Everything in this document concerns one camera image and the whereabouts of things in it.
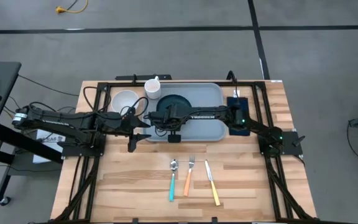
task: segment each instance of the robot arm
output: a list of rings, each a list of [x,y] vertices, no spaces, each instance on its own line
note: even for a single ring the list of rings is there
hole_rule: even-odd
[[[125,117],[121,117],[119,113],[115,112],[67,114],[41,110],[29,105],[16,110],[12,124],[16,129],[43,129],[74,139],[74,141],[58,143],[62,147],[87,147],[92,149],[99,147],[99,142],[104,144],[104,141],[99,140],[104,135],[110,134],[129,137],[128,151],[133,152],[137,141],[150,137],[149,135],[134,134],[136,127],[150,127],[134,116],[134,111],[128,113]]]
[[[146,118],[157,129],[171,132],[168,136],[169,142],[180,142],[180,136],[175,132],[180,131],[180,126],[190,119],[218,119],[230,129],[238,131],[248,129],[258,134],[268,147],[279,151],[283,149],[282,130],[254,121],[250,118],[249,112],[242,110],[239,105],[217,107],[171,105],[165,111],[149,113]]]

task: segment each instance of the gray tray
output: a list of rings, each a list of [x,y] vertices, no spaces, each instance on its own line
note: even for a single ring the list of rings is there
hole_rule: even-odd
[[[193,107],[223,105],[222,89],[214,83],[161,83],[161,98],[176,94],[185,97]],[[149,106],[145,114],[155,111],[159,99],[149,99]],[[151,134],[148,141],[168,141],[169,132],[160,137],[155,133],[155,127],[144,128],[144,134]],[[181,126],[182,141],[218,141],[226,134],[226,126],[218,120],[189,120]]]

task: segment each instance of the wooden table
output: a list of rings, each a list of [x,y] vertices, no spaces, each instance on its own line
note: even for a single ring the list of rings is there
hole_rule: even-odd
[[[76,112],[90,111],[82,88],[96,85],[97,82],[83,82]],[[284,131],[293,129],[283,83],[266,81],[266,86],[274,124]],[[112,88],[111,96],[124,89],[133,90],[139,96],[145,94],[141,87],[117,87]],[[250,116],[256,119],[251,87],[238,89],[240,96],[248,97]],[[226,97],[233,95],[234,88],[222,87],[222,90],[226,103]],[[92,104],[95,93],[94,90],[87,90]],[[258,94],[266,123],[262,95]],[[140,112],[142,108],[143,105],[140,104],[137,111]],[[196,155],[196,162],[189,197],[184,197],[190,154]],[[174,202],[168,201],[171,159],[179,161]],[[206,175],[205,159],[209,161],[218,190],[221,201],[219,207],[214,203]],[[289,191],[306,212],[316,216],[303,164],[293,156],[282,156],[282,161]],[[77,158],[73,157],[66,159],[63,164],[51,218],[57,217],[68,204],[76,162]],[[283,198],[278,189],[277,192],[284,217]],[[86,192],[80,218],[85,214],[87,196]],[[140,222],[210,222],[211,217],[217,217],[220,222],[274,221],[267,171],[255,134],[244,137],[230,136],[227,132],[226,137],[218,142],[168,144],[143,140],[138,142],[134,153],[127,152],[126,138],[108,136],[105,153],[99,165],[92,222],[131,222],[133,218],[139,218]]]

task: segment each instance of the butter knife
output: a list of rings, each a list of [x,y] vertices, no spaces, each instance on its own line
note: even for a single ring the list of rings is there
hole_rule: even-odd
[[[206,168],[206,173],[208,175],[208,179],[209,179],[209,181],[211,181],[212,193],[214,194],[215,204],[216,204],[216,206],[219,206],[221,204],[221,202],[219,201],[218,193],[217,193],[215,185],[214,185],[214,180],[212,179],[211,168],[209,168],[207,160],[205,160],[205,168]]]

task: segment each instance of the caster wheel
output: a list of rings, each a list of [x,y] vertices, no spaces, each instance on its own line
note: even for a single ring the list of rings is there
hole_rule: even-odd
[[[11,201],[10,197],[4,196],[4,198],[0,201],[0,206],[5,206],[9,204],[10,201]]]

